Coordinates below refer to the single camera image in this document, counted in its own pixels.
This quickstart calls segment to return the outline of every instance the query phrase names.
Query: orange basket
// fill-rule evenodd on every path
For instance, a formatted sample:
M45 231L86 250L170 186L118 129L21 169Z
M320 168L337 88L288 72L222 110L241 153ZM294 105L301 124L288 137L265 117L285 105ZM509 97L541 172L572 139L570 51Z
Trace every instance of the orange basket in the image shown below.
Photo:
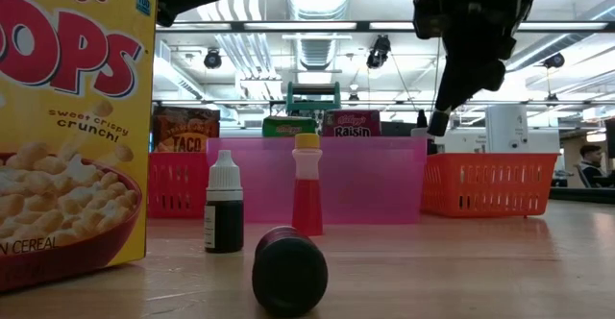
M428 156L421 211L447 217L545 213L557 154Z

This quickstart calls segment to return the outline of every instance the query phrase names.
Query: wooden table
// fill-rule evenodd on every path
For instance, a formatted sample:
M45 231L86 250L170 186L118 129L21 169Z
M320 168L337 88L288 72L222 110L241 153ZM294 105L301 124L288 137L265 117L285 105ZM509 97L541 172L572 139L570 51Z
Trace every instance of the wooden table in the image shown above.
M200 222L152 220L143 261L0 297L2 319L265 318L244 253L206 255ZM615 207L551 202L543 218L328 226L330 283L310 318L615 317Z

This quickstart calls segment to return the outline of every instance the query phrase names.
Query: yellow bottle cap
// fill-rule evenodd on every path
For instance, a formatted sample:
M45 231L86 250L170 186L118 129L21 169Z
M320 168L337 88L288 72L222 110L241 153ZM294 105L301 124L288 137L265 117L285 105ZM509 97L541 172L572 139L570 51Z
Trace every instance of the yellow bottle cap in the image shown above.
M300 133L295 135L295 148L320 148L320 136L314 133Z

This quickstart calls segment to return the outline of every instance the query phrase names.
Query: green box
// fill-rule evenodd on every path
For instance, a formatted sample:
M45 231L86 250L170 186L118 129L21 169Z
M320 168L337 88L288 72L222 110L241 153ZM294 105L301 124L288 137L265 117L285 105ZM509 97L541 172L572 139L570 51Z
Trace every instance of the green box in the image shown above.
M295 136L316 133L316 121L309 117L265 117L262 121L263 137Z

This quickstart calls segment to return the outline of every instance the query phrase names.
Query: yellow box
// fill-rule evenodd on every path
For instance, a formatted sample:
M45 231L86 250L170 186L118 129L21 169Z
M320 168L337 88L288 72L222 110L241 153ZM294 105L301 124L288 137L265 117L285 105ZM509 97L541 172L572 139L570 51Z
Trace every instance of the yellow box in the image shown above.
M0 0L0 290L145 256L157 0Z

